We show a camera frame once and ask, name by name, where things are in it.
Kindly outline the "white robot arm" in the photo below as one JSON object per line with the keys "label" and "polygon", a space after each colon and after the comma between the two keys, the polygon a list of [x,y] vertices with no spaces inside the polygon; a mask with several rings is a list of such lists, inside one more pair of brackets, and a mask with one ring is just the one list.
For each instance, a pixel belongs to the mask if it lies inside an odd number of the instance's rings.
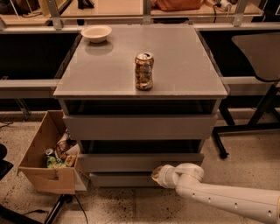
{"label": "white robot arm", "polygon": [[151,177],[160,186],[174,189],[182,198],[193,199],[264,224],[280,224],[279,191],[204,184],[204,170],[190,163],[176,167],[169,164],[159,166]]}

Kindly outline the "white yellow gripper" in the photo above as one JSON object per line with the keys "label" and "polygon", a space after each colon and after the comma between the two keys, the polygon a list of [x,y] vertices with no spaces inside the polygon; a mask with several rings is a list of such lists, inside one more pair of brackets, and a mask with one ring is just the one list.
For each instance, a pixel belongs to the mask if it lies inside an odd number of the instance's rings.
{"label": "white yellow gripper", "polygon": [[175,189],[179,180],[176,168],[171,165],[157,167],[151,174],[151,178],[163,188]]}

